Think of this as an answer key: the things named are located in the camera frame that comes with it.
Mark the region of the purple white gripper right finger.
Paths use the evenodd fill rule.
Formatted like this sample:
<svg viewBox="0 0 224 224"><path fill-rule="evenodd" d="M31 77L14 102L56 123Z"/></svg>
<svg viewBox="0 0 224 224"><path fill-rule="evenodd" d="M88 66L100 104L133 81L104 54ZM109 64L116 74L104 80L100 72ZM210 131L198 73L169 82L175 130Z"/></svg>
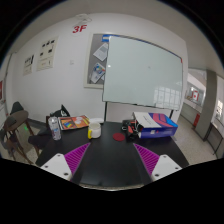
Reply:
<svg viewBox="0 0 224 224"><path fill-rule="evenodd" d="M134 147L153 181L181 170L181 167L166 154L158 155L136 143L134 143Z"/></svg>

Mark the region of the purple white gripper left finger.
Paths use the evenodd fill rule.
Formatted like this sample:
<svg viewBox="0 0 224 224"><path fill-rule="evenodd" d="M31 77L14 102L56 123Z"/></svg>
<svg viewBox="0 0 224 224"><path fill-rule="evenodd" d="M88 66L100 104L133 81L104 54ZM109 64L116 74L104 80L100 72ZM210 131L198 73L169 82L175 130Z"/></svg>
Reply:
<svg viewBox="0 0 224 224"><path fill-rule="evenodd" d="M57 153L48 160L41 169L70 181L77 171L90 144L81 145L65 155Z"/></svg>

